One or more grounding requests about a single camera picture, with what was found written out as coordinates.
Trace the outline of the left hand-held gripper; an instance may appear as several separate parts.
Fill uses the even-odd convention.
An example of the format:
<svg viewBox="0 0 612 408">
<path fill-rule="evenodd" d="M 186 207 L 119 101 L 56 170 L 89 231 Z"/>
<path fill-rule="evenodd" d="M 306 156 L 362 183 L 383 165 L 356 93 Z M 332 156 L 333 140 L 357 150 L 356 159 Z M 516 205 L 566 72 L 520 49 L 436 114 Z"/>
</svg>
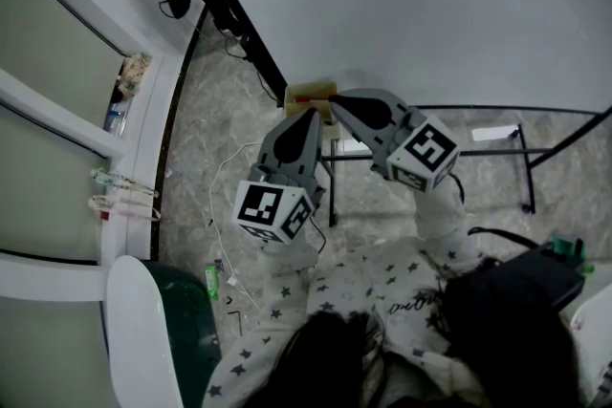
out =
<svg viewBox="0 0 612 408">
<path fill-rule="evenodd" d="M 322 119 L 315 108 L 278 123 L 238 184 L 232 222 L 255 239 L 291 244 L 325 192 L 316 178 L 321 144 Z"/>
</svg>

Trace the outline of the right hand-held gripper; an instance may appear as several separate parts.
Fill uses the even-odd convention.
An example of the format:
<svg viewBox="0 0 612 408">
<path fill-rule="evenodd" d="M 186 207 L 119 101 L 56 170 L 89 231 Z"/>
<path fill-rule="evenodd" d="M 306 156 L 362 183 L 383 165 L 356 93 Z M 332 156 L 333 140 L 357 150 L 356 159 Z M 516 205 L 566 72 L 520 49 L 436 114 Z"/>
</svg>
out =
<svg viewBox="0 0 612 408">
<path fill-rule="evenodd" d="M 431 193 L 452 170 L 458 140 L 384 89 L 352 89 L 329 97 L 330 110 L 353 138 L 372 153 L 372 170 L 414 191 Z"/>
</svg>

